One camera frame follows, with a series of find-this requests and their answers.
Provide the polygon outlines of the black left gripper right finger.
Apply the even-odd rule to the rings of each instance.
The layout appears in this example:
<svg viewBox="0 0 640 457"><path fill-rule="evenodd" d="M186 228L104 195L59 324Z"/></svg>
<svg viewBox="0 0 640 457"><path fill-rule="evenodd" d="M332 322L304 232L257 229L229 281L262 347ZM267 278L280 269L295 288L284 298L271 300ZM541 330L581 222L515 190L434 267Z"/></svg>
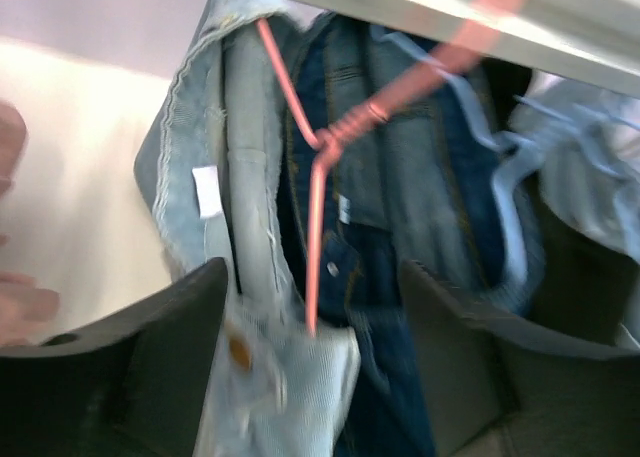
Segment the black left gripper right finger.
<svg viewBox="0 0 640 457"><path fill-rule="evenodd" d="M440 456L635 456L639 356L529 322L400 268Z"/></svg>

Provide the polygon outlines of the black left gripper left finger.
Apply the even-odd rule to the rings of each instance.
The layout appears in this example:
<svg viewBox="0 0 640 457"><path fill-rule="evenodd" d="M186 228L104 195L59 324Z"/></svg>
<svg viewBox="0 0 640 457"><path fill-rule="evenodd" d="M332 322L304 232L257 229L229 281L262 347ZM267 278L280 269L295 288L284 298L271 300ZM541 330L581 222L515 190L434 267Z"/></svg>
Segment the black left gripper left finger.
<svg viewBox="0 0 640 457"><path fill-rule="evenodd" d="M192 455L228 280L214 258L108 317L2 348L2 455Z"/></svg>

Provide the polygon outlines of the light blue denim skirt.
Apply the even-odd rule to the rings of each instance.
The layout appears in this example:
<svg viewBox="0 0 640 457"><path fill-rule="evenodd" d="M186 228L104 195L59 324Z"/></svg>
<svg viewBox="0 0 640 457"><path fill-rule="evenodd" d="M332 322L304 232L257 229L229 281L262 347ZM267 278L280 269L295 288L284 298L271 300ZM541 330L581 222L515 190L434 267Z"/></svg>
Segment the light blue denim skirt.
<svg viewBox="0 0 640 457"><path fill-rule="evenodd" d="M287 0L207 1L134 174L173 276L217 257L230 273L196 454L329 456L360 355L351 330L308 334L284 257L280 90L260 19L285 43L304 15Z"/></svg>

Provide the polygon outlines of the pink wire hanger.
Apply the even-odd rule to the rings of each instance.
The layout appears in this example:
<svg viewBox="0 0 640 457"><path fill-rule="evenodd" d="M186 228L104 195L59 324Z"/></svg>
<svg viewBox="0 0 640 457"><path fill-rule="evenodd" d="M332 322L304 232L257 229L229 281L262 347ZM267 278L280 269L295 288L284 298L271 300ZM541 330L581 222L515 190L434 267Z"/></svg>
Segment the pink wire hanger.
<svg viewBox="0 0 640 457"><path fill-rule="evenodd" d="M416 63L373 97L352 108L327 129L313 131L275 42L269 23L262 18L257 30L271 60L280 87L307 144L316 150L311 172L307 234L305 323L310 335L316 334L323 231L324 196L329 170L339 161L344 147L374 125L386 122L403 106L435 90L446 74L463 73L479 55L498 40L501 19L518 13L525 0L473 0L472 15L461 24L451 41L434 49L436 62Z"/></svg>

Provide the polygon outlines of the dark blue denim skirt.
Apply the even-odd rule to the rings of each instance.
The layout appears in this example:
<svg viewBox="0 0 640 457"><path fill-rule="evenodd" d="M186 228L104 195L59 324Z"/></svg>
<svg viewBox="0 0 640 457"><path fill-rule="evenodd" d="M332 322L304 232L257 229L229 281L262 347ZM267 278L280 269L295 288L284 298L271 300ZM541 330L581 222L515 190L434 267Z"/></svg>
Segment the dark blue denim skirt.
<svg viewBox="0 0 640 457"><path fill-rule="evenodd" d="M314 130L327 128L413 59L370 24L337 14L318 18L282 50ZM480 69L453 77L426 98L348 145L330 171L324 197L319 312L355 330L361 369L334 456L435 456L415 352L398 289L398 267L415 260L472 296L522 315L544 274L536 218L522 187L514 200L526 249L527 279L505 260L491 189L499 154L483 147L458 97L477 98L473 117L490 117ZM306 243L315 152L283 112L286 144L279 217L295 219Z"/></svg>

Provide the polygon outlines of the blue hanger of pale denim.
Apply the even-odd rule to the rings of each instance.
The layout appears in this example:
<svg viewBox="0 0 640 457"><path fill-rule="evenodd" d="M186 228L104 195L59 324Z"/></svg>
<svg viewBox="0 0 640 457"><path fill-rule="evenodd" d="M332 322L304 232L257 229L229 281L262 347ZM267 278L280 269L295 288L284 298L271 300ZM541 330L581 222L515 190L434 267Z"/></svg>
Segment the blue hanger of pale denim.
<svg viewBox="0 0 640 457"><path fill-rule="evenodd" d="M607 133L613 124L639 128L611 110L627 99L597 89L580 97L580 102L573 102L558 87L532 97L517 97L519 106L512 114L511 125L520 134L533 132L536 142L546 146L578 148L586 161L605 175L638 180L639 170L617 154Z"/></svg>

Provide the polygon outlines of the pale blue denim garment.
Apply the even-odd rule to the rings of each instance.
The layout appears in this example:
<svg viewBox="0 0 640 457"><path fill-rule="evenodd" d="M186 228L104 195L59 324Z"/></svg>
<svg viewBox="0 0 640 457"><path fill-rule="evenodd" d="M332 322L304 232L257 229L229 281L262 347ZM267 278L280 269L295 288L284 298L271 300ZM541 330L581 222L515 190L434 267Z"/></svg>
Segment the pale blue denim garment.
<svg viewBox="0 0 640 457"><path fill-rule="evenodd" d="M573 102L580 102L581 94L585 92L591 94L595 89L618 94L575 80L538 73L524 96L532 97L545 93L553 87L567 92ZM625 97L627 102L615 104L611 109L613 113L639 125L638 99L623 94L618 95ZM543 153L540 193L552 212L564 223L590 239L637 259L639 257L639 179L623 180L605 175L592 167L578 148L546 146L536 142L533 132L520 134L513 129L512 125L511 128ZM639 170L639 128L635 130L613 124L607 133L609 142L617 154Z"/></svg>

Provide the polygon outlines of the aluminium hanging rail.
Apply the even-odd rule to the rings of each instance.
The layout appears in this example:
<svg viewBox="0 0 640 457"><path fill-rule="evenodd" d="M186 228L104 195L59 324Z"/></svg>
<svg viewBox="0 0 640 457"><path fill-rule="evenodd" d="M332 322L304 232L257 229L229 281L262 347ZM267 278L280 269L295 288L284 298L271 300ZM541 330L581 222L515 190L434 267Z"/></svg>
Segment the aluminium hanging rail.
<svg viewBox="0 0 640 457"><path fill-rule="evenodd" d="M466 18L501 32L490 56L636 97L639 0L525 0L498 17L471 0L293 0L445 40Z"/></svg>

